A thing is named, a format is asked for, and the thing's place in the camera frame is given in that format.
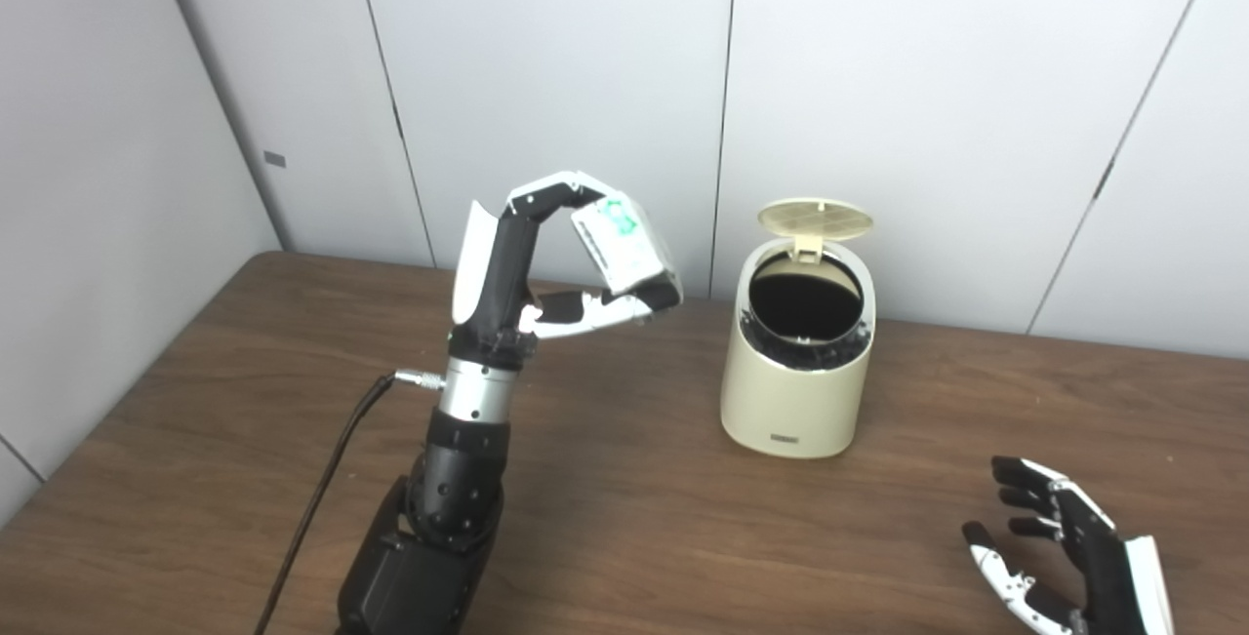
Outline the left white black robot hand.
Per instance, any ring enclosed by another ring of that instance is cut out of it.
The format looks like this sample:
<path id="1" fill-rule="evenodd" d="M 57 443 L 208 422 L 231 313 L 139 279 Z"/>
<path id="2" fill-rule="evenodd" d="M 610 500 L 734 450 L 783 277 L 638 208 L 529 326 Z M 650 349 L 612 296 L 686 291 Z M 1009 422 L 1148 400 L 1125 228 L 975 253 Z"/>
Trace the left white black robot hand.
<path id="1" fill-rule="evenodd" d="M 536 296 L 530 271 L 540 229 L 562 209 L 603 279 L 597 292 Z M 586 172 L 556 172 L 513 189 L 492 216 L 473 201 L 452 294 L 451 358 L 520 370 L 546 338 L 585 336 L 683 302 L 664 239 L 641 205 Z"/>

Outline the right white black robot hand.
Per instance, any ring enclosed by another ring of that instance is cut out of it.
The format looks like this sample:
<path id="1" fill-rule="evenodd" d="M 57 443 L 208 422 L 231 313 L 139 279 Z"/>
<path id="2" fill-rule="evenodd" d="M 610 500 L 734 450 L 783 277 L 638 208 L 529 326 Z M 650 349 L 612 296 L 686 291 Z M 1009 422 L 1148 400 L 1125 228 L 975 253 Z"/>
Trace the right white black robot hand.
<path id="1" fill-rule="evenodd" d="M 1007 559 L 985 524 L 962 532 L 995 599 L 1035 634 L 1173 634 L 1175 631 L 1155 538 L 1122 536 L 1114 520 L 1065 474 L 1029 458 L 990 458 L 1004 505 L 1030 511 L 1012 518 L 1014 536 L 1045 538 L 1080 572 L 1078 605 Z"/>

